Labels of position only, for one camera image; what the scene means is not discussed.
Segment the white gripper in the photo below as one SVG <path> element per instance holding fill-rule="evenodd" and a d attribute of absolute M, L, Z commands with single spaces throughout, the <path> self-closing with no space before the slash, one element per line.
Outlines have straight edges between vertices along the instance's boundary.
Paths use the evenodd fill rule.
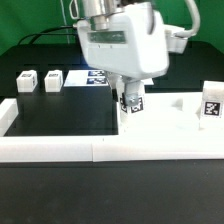
<path fill-rule="evenodd" d="M 77 31 L 87 64 L 134 79 L 162 76 L 169 66 L 164 23 L 150 2 L 85 2 Z M 124 102 L 136 106 L 140 81 L 126 79 Z"/>

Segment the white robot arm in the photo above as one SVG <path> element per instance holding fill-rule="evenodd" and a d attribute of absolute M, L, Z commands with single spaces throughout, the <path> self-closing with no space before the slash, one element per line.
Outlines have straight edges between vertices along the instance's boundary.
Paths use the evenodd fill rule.
<path fill-rule="evenodd" d="M 124 101 L 138 103 L 140 85 L 169 66 L 164 23 L 148 0 L 72 0 L 87 64 L 120 75 Z"/>

